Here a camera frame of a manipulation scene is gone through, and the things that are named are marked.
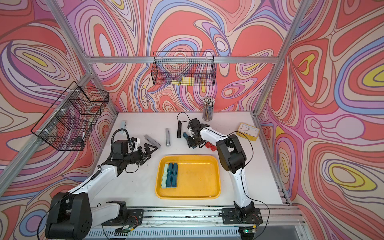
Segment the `dark teal pruning pliers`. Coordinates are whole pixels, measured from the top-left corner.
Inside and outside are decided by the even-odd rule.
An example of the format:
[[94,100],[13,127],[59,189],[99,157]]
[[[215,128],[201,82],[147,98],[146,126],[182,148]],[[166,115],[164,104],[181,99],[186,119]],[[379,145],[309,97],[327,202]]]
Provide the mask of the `dark teal pruning pliers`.
[[166,188],[172,187],[172,177],[173,177],[173,163],[168,164],[167,179],[166,179]]

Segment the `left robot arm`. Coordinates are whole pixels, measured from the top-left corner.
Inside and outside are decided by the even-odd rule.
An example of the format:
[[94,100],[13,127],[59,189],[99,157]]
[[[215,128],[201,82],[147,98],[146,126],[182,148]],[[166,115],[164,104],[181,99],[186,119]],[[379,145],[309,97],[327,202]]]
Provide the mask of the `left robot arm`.
[[137,139],[112,143],[109,156],[95,174],[68,192],[53,197],[47,212],[46,238],[82,240],[95,226],[127,223],[131,216],[124,201],[108,201],[99,207],[91,207],[91,201],[125,172],[128,165],[142,166],[157,149],[150,144],[140,147]]

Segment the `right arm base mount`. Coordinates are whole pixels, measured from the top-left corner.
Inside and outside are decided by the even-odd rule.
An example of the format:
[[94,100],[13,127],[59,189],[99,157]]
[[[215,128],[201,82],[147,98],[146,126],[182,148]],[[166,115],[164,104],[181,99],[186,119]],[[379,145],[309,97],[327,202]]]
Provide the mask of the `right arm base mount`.
[[234,201],[233,208],[223,208],[218,215],[222,218],[224,225],[252,224],[259,226],[264,222],[260,208],[256,208],[253,201],[245,206],[240,206]]

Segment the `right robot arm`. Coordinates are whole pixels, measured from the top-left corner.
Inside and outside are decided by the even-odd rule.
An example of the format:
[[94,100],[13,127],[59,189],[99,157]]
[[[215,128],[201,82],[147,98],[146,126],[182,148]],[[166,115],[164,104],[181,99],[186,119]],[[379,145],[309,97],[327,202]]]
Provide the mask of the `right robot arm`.
[[217,132],[207,124],[194,118],[188,122],[190,136],[187,138],[188,146],[199,147],[210,143],[216,146],[221,166],[230,174],[234,189],[235,213],[239,220],[253,214],[255,205],[249,197],[245,177],[247,156],[237,135],[228,135]]

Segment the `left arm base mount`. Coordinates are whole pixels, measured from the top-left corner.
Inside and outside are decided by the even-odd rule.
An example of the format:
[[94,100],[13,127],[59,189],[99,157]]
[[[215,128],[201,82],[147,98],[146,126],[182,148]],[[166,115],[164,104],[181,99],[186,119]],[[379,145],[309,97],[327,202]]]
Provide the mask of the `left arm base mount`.
[[109,201],[106,205],[118,205],[119,211],[116,217],[113,217],[104,223],[103,226],[129,226],[137,227],[142,224],[144,210],[128,208],[124,201]]

